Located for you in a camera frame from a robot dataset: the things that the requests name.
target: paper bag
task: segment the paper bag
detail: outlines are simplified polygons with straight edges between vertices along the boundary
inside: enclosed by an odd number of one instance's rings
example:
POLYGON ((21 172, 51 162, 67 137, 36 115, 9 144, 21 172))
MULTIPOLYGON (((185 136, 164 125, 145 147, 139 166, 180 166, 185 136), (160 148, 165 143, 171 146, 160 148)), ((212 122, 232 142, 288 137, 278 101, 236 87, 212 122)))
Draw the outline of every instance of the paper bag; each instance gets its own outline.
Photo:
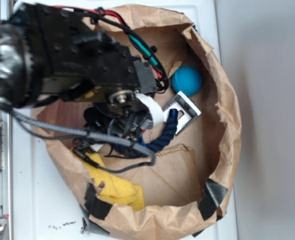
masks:
MULTIPOLYGON (((129 170, 119 177, 141 185, 146 207, 109 204, 98 194, 99 183, 91 179, 83 163, 71 151, 71 141, 46 140, 47 150, 60 175, 89 213, 89 219, 111 237, 131 240, 176 240, 196 234, 221 219, 227 211, 241 149, 241 116, 236 93, 213 49, 197 33, 184 14, 141 5, 113 9, 150 46, 171 77, 180 66, 193 66, 202 75, 201 90, 191 99, 201 116, 157 153, 156 165, 129 170)), ((109 35, 138 52, 118 28, 102 23, 109 35)), ((169 88, 155 100, 164 107, 175 95, 169 88)), ((58 101, 36 109, 33 117, 52 124, 82 128, 84 110, 91 103, 58 101)), ((146 131, 146 143, 156 139, 164 126, 146 131)), ((37 129, 39 134, 54 132, 37 129)), ((104 146, 102 156, 109 151, 104 146)), ((129 160, 104 159, 118 169, 129 160)))

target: yellow cloth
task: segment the yellow cloth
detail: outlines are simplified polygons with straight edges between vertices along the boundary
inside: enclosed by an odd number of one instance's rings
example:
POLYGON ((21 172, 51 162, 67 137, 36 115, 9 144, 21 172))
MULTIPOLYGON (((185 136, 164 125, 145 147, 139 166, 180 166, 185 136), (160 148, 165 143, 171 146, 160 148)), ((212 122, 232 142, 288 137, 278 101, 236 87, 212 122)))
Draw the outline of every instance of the yellow cloth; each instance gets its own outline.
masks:
MULTIPOLYGON (((105 164, 98 153, 86 153, 86 155, 94 162, 102 167, 105 164)), ((144 209, 143 191, 140 185, 131 183, 128 180, 115 176, 107 171, 97 169, 94 166, 82 161, 87 168, 91 179, 95 179, 95 183, 99 185, 105 183, 105 187, 98 195, 99 198, 109 204, 122 204, 133 207, 135 211, 144 209)))

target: gray braided cable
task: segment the gray braided cable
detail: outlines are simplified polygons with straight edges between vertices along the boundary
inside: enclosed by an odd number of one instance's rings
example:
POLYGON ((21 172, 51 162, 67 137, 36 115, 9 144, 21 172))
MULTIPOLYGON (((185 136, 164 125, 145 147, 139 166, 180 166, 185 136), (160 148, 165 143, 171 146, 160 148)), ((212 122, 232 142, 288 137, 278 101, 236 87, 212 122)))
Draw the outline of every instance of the gray braided cable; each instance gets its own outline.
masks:
POLYGON ((107 135, 107 134, 103 134, 103 133, 89 132, 89 131, 82 130, 82 129, 75 129, 75 128, 70 128, 70 127, 65 127, 65 126, 54 125, 54 124, 50 124, 47 122, 43 122, 43 121, 39 121, 39 120, 35 120, 30 117, 27 117, 17 111, 11 111, 10 114, 18 121, 22 121, 24 123, 39 127, 41 129, 52 130, 55 132, 60 132, 60 133, 65 133, 65 134, 70 134, 70 135, 78 135, 80 137, 93 139, 98 142, 123 145, 125 147, 132 146, 133 150, 136 150, 146 156, 151 157, 151 162, 149 163, 149 166, 153 166, 156 162, 156 155, 155 155, 154 151, 152 151, 152 150, 148 149, 147 147, 142 146, 138 143, 133 144, 133 142, 130 141, 129 139, 116 137, 116 136, 112 136, 112 135, 107 135))

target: blue ball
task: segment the blue ball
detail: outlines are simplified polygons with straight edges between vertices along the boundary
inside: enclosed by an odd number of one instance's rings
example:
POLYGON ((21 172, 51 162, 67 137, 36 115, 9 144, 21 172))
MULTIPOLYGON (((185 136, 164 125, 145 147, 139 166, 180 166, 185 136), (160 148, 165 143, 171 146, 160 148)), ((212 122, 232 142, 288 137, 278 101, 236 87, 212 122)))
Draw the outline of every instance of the blue ball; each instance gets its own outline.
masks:
POLYGON ((202 77, 198 70, 191 66, 180 67, 173 75, 172 87, 178 93, 182 91, 185 95, 196 94, 202 85, 202 77))

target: blue rope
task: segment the blue rope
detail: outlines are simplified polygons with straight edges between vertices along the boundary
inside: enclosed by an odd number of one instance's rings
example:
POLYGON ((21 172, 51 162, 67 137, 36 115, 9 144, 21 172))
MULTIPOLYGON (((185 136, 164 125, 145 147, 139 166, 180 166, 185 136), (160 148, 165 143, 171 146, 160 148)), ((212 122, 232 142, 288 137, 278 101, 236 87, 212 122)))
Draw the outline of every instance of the blue rope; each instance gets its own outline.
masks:
MULTIPOLYGON (((157 139, 151 141, 148 144, 145 144, 142 137, 137 138, 137 142, 140 143, 142 146, 147 147, 148 149, 151 149, 153 152, 159 152, 164 149, 165 146, 170 144, 170 141, 174 138, 176 131, 177 131, 177 125, 178 125, 178 110, 176 109, 170 109, 168 114, 168 119, 166 121, 166 125, 162 131, 161 136, 159 136, 157 139)), ((113 145, 114 149, 118 151, 120 154, 123 154, 127 157, 134 158, 134 157, 140 157, 140 153, 128 148, 124 148, 123 145, 113 145)))

